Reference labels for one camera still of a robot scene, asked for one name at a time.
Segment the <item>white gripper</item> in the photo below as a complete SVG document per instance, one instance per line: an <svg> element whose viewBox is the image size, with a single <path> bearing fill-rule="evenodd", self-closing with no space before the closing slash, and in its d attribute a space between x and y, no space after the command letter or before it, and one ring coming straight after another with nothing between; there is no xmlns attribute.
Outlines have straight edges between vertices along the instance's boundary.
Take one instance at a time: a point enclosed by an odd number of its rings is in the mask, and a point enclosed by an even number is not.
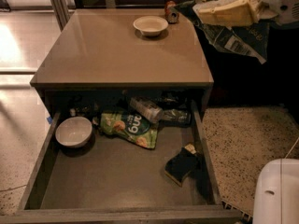
<svg viewBox="0 0 299 224"><path fill-rule="evenodd" d="M278 24L299 22L299 0L195 0L201 23L225 27L251 26L276 19Z"/></svg>

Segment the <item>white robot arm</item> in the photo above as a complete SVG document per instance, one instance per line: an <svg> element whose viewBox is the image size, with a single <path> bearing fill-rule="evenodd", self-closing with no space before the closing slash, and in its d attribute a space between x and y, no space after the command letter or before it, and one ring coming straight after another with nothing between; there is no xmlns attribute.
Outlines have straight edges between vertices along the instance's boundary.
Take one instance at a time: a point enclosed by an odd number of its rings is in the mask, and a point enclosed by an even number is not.
<svg viewBox="0 0 299 224"><path fill-rule="evenodd" d="M229 29L271 21L282 27L299 22L299 0L195 0L200 22ZM287 156L268 162L255 191L252 224L297 224L298 161Z"/></svg>

